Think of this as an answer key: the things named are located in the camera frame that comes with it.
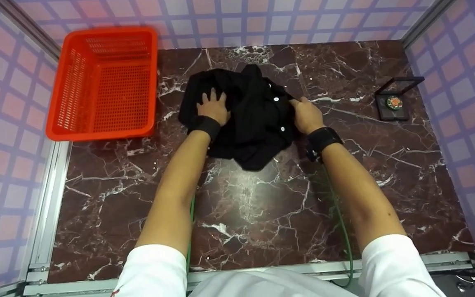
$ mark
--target purple wall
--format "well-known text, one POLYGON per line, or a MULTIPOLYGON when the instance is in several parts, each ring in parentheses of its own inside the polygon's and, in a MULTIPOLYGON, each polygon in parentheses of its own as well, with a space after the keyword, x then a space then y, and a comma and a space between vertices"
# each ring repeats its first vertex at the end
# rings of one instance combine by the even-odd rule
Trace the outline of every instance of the purple wall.
POLYGON ((457 0, 407 54, 475 241, 475 1, 457 0))
POLYGON ((0 15, 0 285, 23 277, 30 259, 55 66, 0 15))
POLYGON ((400 39, 434 0, 15 0, 55 41, 151 25, 160 48, 400 39))

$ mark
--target green cable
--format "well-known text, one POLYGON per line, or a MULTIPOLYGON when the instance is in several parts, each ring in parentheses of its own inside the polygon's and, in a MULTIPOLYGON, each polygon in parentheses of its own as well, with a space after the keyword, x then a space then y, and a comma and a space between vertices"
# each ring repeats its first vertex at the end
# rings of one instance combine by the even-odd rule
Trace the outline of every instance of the green cable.
POLYGON ((342 227, 343 236, 344 236, 344 239, 345 239, 346 245, 347 245, 347 255, 349 257, 349 279, 348 279, 347 284, 339 285, 333 280, 331 282, 333 284, 345 289, 345 288, 348 288, 349 285, 351 285, 351 281, 353 281, 353 252, 351 251, 351 244, 349 243, 349 236, 347 235, 346 225, 343 222, 342 212, 340 211, 340 205, 338 205, 338 199, 337 199, 337 196, 335 194, 335 190, 333 189, 333 187, 331 185, 331 180, 329 179, 329 173, 327 172, 327 169, 325 167, 322 167, 322 168, 324 169, 324 173, 326 174, 327 183, 329 184, 329 187, 331 188, 333 204, 334 204, 334 207, 337 210, 338 220, 340 221, 340 225, 342 227))
MULTIPOLYGON (((194 221, 194 205, 195 205, 195 195, 192 197, 192 204, 190 205, 190 218, 192 222, 194 221)), ((190 245, 188 245, 188 254, 186 255, 186 274, 190 271, 190 256, 192 253, 192 238, 190 237, 190 245)))
MULTIPOLYGON (((343 222, 342 213, 340 211, 340 206, 338 205, 338 200, 337 200, 337 197, 336 197, 336 194, 335 194, 335 190, 331 186, 331 182, 330 182, 330 179, 329 179, 329 174, 327 173, 327 169, 325 169, 325 167, 323 167, 323 169, 324 169, 324 173, 326 174, 327 182, 328 182, 328 184, 330 185, 330 188, 331 188, 333 203, 334 203, 334 206, 337 210, 338 219, 339 219, 340 225, 342 227, 343 236, 344 236, 344 239, 345 239, 346 245, 347 245, 347 254, 348 254, 348 257, 349 257, 349 279, 348 279, 347 284, 339 285, 333 280, 331 282, 333 284, 341 287, 341 288, 347 288, 347 287, 349 287, 349 285, 351 285, 351 282, 353 281, 353 252, 351 251, 351 244, 349 243, 349 236, 347 235, 346 225, 343 222)), ((192 204, 190 205, 190 218, 192 219, 192 222, 194 221, 194 205, 195 205, 195 195, 194 195, 194 197, 192 197, 192 204)), ((188 247, 188 254, 186 256, 186 273, 188 273, 188 271, 190 270, 190 256, 191 256, 191 253, 192 253, 192 241, 190 240, 190 246, 188 247)))

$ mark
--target white sleeve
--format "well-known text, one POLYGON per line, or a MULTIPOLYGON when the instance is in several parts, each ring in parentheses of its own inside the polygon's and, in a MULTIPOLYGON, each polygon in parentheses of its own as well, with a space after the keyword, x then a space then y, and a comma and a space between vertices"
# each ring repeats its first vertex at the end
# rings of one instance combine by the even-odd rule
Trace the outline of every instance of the white sleeve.
POLYGON ((128 255, 112 297, 185 297, 186 259, 165 245, 143 245, 128 255))
POLYGON ((444 297, 435 285, 411 239, 386 235, 362 252, 359 284, 368 297, 444 297))

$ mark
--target orange basket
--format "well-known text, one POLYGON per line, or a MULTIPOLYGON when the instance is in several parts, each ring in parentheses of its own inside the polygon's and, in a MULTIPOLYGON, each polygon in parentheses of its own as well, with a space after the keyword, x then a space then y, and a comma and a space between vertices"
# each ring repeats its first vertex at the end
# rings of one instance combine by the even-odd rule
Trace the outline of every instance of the orange basket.
POLYGON ((157 33, 147 27, 98 28, 65 38, 46 134, 54 141, 153 134, 157 33))

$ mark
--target dark red marble surface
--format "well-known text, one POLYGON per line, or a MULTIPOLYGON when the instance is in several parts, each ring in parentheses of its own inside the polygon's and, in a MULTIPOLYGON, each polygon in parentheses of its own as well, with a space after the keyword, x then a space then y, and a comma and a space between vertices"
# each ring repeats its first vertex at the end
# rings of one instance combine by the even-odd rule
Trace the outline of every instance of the dark red marble surface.
MULTIPOLYGON (((473 250, 417 89, 407 97, 411 120, 377 120, 372 93, 391 76, 411 74, 400 42, 174 49, 160 51, 159 60, 155 134, 72 147, 50 283, 120 274, 162 172, 185 138, 177 113, 188 77, 245 64, 259 64, 264 76, 320 107, 421 253, 473 250)), ((207 160, 195 201, 192 271, 346 258, 330 187, 321 167, 304 157, 304 144, 297 141, 260 172, 207 160)))

